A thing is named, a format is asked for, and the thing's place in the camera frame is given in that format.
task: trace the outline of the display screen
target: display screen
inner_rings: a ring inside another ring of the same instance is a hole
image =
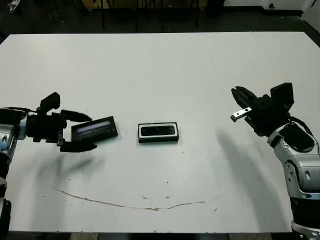
[[[160,136],[173,135],[175,128],[173,126],[143,126],[141,127],[141,136]]]
[[[76,130],[76,132],[78,134],[80,134],[80,133],[83,133],[83,132],[86,132],[86,131],[90,131],[92,129],[99,129],[99,128],[103,128],[103,127],[106,127],[106,126],[109,126],[109,125],[110,125],[109,121],[98,122],[98,123],[95,123],[95,124],[92,124],[92,125],[89,125],[89,126],[80,127],[80,128],[78,128]]]

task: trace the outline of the brown stain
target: brown stain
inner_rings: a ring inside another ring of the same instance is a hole
[[[120,205],[120,204],[115,204],[115,203],[112,203],[112,202],[106,202],[106,201],[99,201],[99,200],[94,200],[94,199],[90,199],[90,198],[87,198],[87,197],[81,197],[81,196],[76,196],[76,195],[73,195],[73,194],[70,194],[68,192],[65,192],[65,191],[62,191],[58,188],[55,188],[53,186],[50,186],[51,188],[53,188],[54,190],[62,193],[62,194],[65,194],[65,195],[68,195],[70,197],[73,197],[73,198],[76,198],[76,199],[80,199],[80,200],[85,200],[85,201],[88,201],[88,202],[93,202],[93,203],[98,203],[98,204],[104,204],[104,205],[109,205],[109,206],[114,206],[114,207],[119,207],[119,208],[127,208],[127,209],[137,209],[137,210],[149,210],[149,211],[155,211],[155,212],[158,212],[159,210],[170,210],[170,209],[174,209],[174,208],[177,208],[177,207],[181,207],[181,206],[185,206],[185,205],[192,205],[192,204],[205,204],[205,203],[210,203],[212,202],[213,200],[221,197],[223,195],[222,194],[219,194],[218,196],[215,196],[214,198],[212,198],[211,200],[209,201],[194,201],[194,202],[187,202],[187,203],[181,203],[181,204],[177,204],[177,205],[173,205],[171,207],[166,207],[166,208],[162,208],[162,207],[155,207],[155,208],[151,208],[151,207],[135,207],[135,206],[125,206],[125,205]]]

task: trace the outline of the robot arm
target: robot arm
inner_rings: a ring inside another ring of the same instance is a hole
[[[69,142],[63,137],[63,129],[67,127],[67,120],[73,122],[87,122],[92,119],[79,112],[61,110],[60,113],[52,109],[60,106],[60,95],[52,93],[41,101],[36,111],[21,107],[0,108],[0,240],[5,239],[9,230],[11,203],[5,199],[7,189],[6,177],[9,165],[13,159],[17,140],[26,136],[34,142],[42,139],[46,143],[55,143],[60,152],[79,153],[95,149],[97,146],[86,142]]]
[[[297,239],[320,240],[319,144],[307,125],[289,114],[294,103],[292,84],[272,88],[271,97],[256,97],[238,86],[231,92],[243,108],[231,119],[236,122],[245,117],[258,136],[268,137],[267,143],[283,166]]]

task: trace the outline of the white table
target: white table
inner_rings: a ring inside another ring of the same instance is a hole
[[[79,154],[19,142],[7,177],[10,229],[290,231],[282,166],[266,137],[230,120],[240,109],[231,88],[262,96],[292,82],[291,113],[320,139],[319,66],[320,49],[301,32],[9,36],[1,106],[35,109],[56,91],[60,109],[114,116],[119,132]],[[139,123],[169,121],[177,144],[138,144]]]

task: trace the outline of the cable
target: cable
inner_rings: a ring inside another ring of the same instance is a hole
[[[10,106],[10,107],[4,107],[5,109],[12,109],[12,110],[21,110],[21,111],[24,111],[24,112],[26,112],[26,113],[30,113],[30,112],[32,112],[32,113],[37,113],[36,111],[34,111],[34,110],[31,110],[31,109],[29,109],[29,108],[24,108],[24,107],[15,107],[15,106]]]
[[[290,121],[297,122],[298,124],[300,124],[300,125],[304,128],[304,130],[305,130],[308,134],[310,134],[312,137],[314,136],[314,135],[312,134],[310,128],[309,128],[303,121],[301,121],[299,118],[296,118],[296,117],[294,117],[294,116],[290,116],[290,117],[289,117],[289,120],[290,120]]]

